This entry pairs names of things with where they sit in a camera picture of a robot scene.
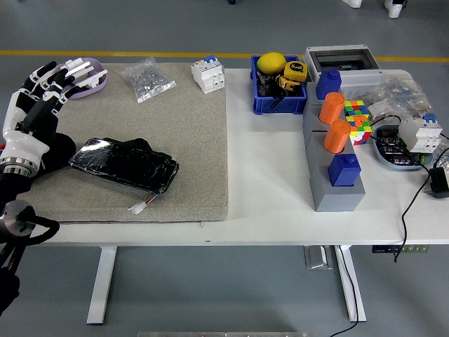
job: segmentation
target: blue block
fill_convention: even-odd
[[[360,106],[360,111],[362,111],[362,114],[370,114],[365,105]]]
[[[316,96],[319,100],[326,98],[328,93],[337,93],[342,86],[342,77],[336,69],[323,70],[316,85]]]
[[[215,55],[209,55],[207,57],[204,58],[204,60],[206,61],[206,63],[211,63],[217,60],[217,58],[215,57]]]
[[[423,119],[427,122],[427,123],[436,123],[436,117],[434,114],[427,114],[423,117]]]
[[[355,154],[336,154],[328,171],[332,186],[352,186],[362,170]]]

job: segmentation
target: plastic bag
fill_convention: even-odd
[[[176,87],[175,81],[162,74],[153,57],[118,72],[134,90],[138,103]]]
[[[391,114],[402,120],[434,114],[425,93],[409,75],[384,75],[375,92],[358,99],[367,105],[371,122]],[[383,124],[391,124],[391,120],[381,121],[378,125]]]
[[[434,151],[434,161],[432,163],[436,163],[436,167],[444,168],[446,173],[449,173],[449,140],[443,138],[441,140],[440,145]]]

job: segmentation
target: power adapter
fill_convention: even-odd
[[[431,168],[429,172],[431,191],[428,191],[428,193],[436,199],[449,197],[448,179],[446,178],[444,168]]]

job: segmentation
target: cracked phone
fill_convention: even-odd
[[[129,142],[91,138],[69,164],[94,176],[156,194],[168,189],[179,169],[171,156],[153,151],[140,138]]]

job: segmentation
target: white circuit breaker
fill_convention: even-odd
[[[433,114],[411,117],[399,124],[399,136],[412,153],[433,153],[441,142],[443,129]]]
[[[225,73],[215,55],[197,61],[191,66],[195,82],[204,93],[225,87]]]

